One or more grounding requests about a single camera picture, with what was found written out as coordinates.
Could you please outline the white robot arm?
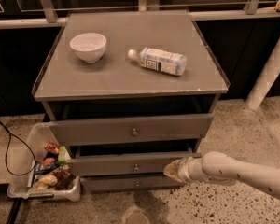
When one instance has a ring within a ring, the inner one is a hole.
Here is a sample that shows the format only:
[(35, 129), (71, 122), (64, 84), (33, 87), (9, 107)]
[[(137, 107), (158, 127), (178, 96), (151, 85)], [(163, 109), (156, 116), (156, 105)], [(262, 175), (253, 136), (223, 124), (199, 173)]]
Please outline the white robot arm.
[(172, 161), (163, 173), (184, 184), (203, 181), (233, 185), (239, 181), (280, 200), (280, 168), (238, 161), (216, 151)]

